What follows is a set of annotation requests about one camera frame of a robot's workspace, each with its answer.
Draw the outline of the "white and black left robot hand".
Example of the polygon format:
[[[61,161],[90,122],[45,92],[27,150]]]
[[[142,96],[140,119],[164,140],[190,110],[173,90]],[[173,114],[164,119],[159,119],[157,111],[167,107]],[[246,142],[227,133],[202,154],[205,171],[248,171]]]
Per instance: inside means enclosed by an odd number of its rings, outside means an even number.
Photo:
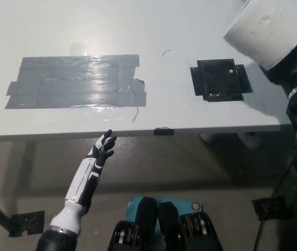
[[[50,229],[78,237],[81,220],[90,209],[107,158],[114,154],[112,148],[117,137],[112,130],[105,132],[80,163],[65,196],[64,208],[50,223]]]

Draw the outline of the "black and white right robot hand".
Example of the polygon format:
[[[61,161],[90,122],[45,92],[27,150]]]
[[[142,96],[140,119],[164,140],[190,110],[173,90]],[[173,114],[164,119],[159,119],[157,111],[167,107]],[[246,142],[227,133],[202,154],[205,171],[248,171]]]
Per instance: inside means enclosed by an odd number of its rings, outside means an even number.
[[[277,65],[269,70],[260,66],[260,69],[275,85],[281,86],[288,96],[297,87],[297,45],[296,47]]]

